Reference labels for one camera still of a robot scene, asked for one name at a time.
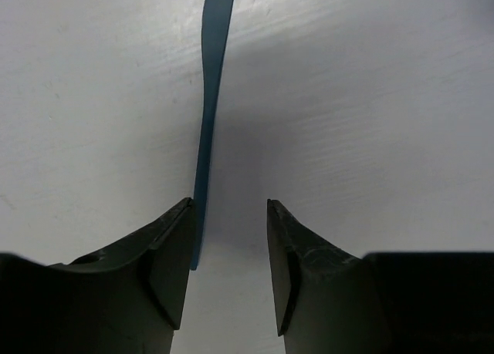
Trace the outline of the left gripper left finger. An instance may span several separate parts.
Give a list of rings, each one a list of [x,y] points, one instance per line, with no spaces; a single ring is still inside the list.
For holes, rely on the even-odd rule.
[[[3,353],[168,353],[195,239],[185,198],[157,220],[77,258],[1,256]]]

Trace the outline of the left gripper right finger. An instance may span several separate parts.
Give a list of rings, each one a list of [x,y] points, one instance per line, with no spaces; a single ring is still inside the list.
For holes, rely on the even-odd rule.
[[[288,353],[491,353],[490,252],[341,250],[267,203],[276,325]]]

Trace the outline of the dark blue plastic knife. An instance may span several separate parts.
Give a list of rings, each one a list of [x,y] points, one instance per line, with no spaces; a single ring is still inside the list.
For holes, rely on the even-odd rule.
[[[203,109],[193,193],[197,230],[192,271],[198,267],[204,237],[215,117],[233,4],[234,0],[205,0],[201,17]]]

